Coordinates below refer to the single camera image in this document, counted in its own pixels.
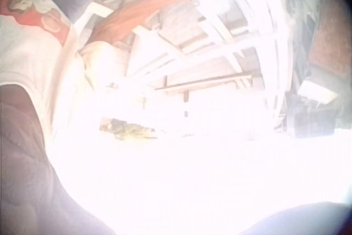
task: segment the graphic print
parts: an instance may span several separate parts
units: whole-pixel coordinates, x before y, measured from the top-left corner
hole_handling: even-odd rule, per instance
[[[50,4],[45,0],[1,0],[0,15],[12,16],[21,25],[38,26],[52,34],[63,46],[70,21]]]

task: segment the ceiling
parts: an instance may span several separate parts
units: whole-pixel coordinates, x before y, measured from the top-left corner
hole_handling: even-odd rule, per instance
[[[135,0],[102,0],[104,5],[111,10],[116,10],[131,1]],[[167,7],[151,17],[144,25],[141,25],[144,30],[143,35],[136,34],[136,31],[134,31],[125,40],[116,44],[117,51],[120,54],[119,59],[122,60],[117,63],[120,67],[121,76],[134,78],[135,81],[144,80],[147,76],[146,80],[148,81],[143,81],[141,84],[148,84],[151,89],[159,89],[157,94],[161,92],[168,99],[160,103],[160,98],[156,97],[155,93],[148,96],[144,93],[143,97],[147,98],[149,106],[154,105],[151,107],[152,109],[157,108],[162,112],[161,108],[164,108],[166,112],[172,112],[172,109],[174,109],[172,106],[175,104],[180,104],[181,109],[184,109],[185,93],[189,93],[188,100],[191,103],[209,102],[214,100],[216,91],[226,91],[218,94],[219,102],[230,102],[232,95],[236,95],[237,98],[238,95],[242,95],[252,101],[257,101],[257,108],[262,108],[262,106],[267,108],[266,95],[261,94],[258,97],[257,93],[258,91],[264,91],[267,86],[266,83],[269,84],[261,73],[263,55],[261,55],[262,59],[260,60],[258,54],[258,51],[265,54],[265,49],[256,46],[255,43],[252,45],[251,42],[246,43],[246,38],[251,38],[249,34],[251,34],[252,24],[249,25],[246,12],[246,15],[244,15],[243,4],[238,5],[235,0],[227,1],[229,7],[221,14],[212,13],[211,7],[202,9],[194,2],[184,2]],[[82,44],[88,39],[93,26],[99,19],[102,18],[93,15],[86,23],[81,33]],[[241,43],[241,41],[245,44],[239,45],[239,48],[232,48],[229,51],[224,49],[223,43],[234,43],[236,45],[237,42]],[[270,67],[272,71],[275,71],[276,66],[273,63]],[[249,77],[236,76],[241,73],[248,74]],[[219,76],[232,76],[232,78],[226,79],[226,81],[209,81]],[[190,82],[195,84],[183,86],[183,84]],[[169,88],[178,84],[181,84],[181,86],[173,89]],[[238,93],[239,91],[248,91],[248,93],[242,94]],[[137,102],[139,103],[132,109],[132,105],[127,107],[128,104],[125,103],[125,109],[128,108],[129,110],[119,113],[146,111],[145,106],[142,107],[140,103],[141,100],[139,99]],[[201,113],[209,113],[209,111],[213,112],[216,109],[226,107],[221,104],[213,105],[212,108],[203,109],[203,112],[199,112],[197,108],[193,107],[192,111],[194,113],[199,112],[194,116],[200,117]],[[155,119],[152,113],[155,112],[151,111],[149,114],[143,114],[144,116],[150,116],[148,118],[149,122],[153,120],[153,117]],[[184,110],[180,111],[180,115],[176,119],[183,119],[183,113]],[[175,117],[168,115],[168,118],[166,118],[166,116],[163,117],[162,124],[175,120]]]

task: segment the dark sleeve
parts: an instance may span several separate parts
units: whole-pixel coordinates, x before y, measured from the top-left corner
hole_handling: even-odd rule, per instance
[[[1,104],[1,234],[113,235],[62,186],[39,121]]]
[[[346,205],[322,202],[276,213],[241,235],[337,235],[350,216]]]

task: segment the white t-shirt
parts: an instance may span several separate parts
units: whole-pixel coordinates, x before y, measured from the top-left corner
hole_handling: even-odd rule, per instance
[[[75,110],[111,81],[113,46],[93,42],[78,51],[78,41],[52,0],[0,1],[0,86],[27,91],[47,149],[65,135]]]

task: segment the orange fabric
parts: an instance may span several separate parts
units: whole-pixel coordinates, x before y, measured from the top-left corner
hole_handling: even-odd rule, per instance
[[[106,41],[114,44],[116,41],[121,41],[155,11],[182,1],[186,0],[138,0],[131,2],[98,24],[94,28],[89,42]]]

